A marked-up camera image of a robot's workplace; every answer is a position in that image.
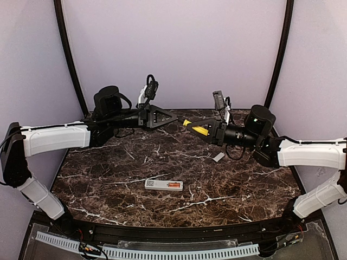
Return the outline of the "yellow handled screwdriver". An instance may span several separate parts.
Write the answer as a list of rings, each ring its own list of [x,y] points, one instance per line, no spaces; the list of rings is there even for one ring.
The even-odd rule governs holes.
[[[182,119],[182,118],[178,118],[178,122],[180,122],[183,126],[187,126],[189,124],[191,124],[191,121],[187,120],[187,119]],[[201,127],[201,126],[192,126],[192,130],[194,130],[195,132],[202,134],[204,136],[208,136],[209,132],[206,128]]]

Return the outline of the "white battery cover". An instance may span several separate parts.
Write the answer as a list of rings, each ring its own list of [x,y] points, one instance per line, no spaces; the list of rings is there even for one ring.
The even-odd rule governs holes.
[[[217,163],[217,162],[219,162],[221,159],[223,159],[224,156],[225,156],[225,154],[222,153],[222,152],[220,152],[218,155],[216,155],[215,157],[213,157],[213,161]]]

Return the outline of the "white remote control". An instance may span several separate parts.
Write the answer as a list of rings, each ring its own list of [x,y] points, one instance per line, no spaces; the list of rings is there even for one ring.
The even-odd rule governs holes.
[[[179,182],[181,183],[181,188],[170,188],[168,187],[169,182]],[[182,181],[172,181],[172,180],[152,180],[147,179],[145,182],[146,190],[160,190],[160,191],[183,191]]]

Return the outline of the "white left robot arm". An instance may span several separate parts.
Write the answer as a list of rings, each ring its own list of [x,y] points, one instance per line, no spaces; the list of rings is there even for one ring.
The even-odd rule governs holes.
[[[1,143],[2,185],[19,190],[52,220],[68,215],[66,207],[28,169],[27,158],[68,148],[101,147],[116,135],[115,130],[154,130],[177,120],[177,116],[149,102],[158,86],[148,83],[140,91],[138,107],[118,87],[107,86],[94,96],[91,117],[72,123],[22,127],[10,124]]]

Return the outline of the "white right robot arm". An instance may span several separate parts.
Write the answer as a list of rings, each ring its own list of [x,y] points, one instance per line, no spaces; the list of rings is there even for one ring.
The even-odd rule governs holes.
[[[322,166],[337,172],[312,191],[291,199],[283,218],[297,222],[311,213],[346,197],[346,139],[327,141],[294,140],[287,136],[271,137],[276,117],[261,105],[253,105],[244,126],[208,119],[196,122],[184,120],[183,125],[209,144],[241,146],[253,152],[262,166]]]

